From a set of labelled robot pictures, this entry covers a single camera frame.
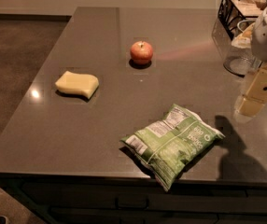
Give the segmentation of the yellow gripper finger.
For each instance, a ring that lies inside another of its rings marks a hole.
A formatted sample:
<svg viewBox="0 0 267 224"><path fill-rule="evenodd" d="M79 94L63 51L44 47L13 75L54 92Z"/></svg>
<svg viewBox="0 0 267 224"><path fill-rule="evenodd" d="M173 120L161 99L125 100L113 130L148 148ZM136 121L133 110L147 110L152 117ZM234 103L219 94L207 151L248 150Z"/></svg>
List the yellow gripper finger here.
<svg viewBox="0 0 267 224"><path fill-rule="evenodd" d="M267 104L267 63L246 75L234 105L234 118L248 122L256 117Z"/></svg>

